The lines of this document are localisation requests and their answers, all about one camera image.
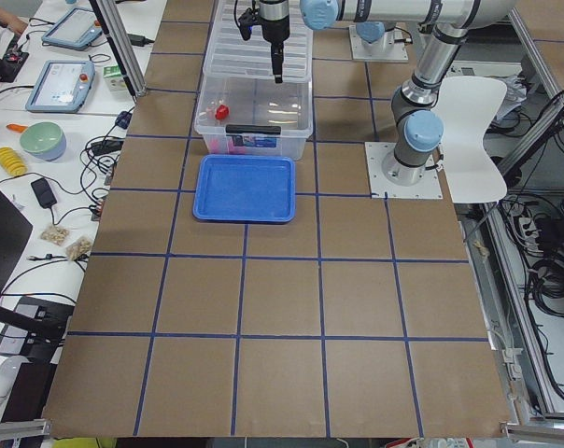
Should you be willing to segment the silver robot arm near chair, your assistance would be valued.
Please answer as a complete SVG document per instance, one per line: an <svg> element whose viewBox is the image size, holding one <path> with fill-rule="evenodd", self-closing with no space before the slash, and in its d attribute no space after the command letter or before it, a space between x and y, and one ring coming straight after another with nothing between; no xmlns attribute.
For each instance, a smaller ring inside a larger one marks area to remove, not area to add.
<svg viewBox="0 0 564 448"><path fill-rule="evenodd" d="M430 109L447 69L471 29L504 18L515 1L302 1L303 23L312 30L338 21L430 24L432 33L416 69L395 92L391 108L398 142L382 162L384 176L396 185L411 186L425 171L428 157L440 144L444 125Z"/></svg>

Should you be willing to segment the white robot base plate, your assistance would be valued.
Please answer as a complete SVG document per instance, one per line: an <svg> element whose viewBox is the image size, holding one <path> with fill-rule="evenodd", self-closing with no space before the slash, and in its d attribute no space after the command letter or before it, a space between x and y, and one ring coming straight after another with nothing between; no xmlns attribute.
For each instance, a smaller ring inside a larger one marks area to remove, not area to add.
<svg viewBox="0 0 564 448"><path fill-rule="evenodd" d="M366 142L370 192L377 199L441 200L438 172L431 155L423 166L409 168L394 157L394 143Z"/></svg>

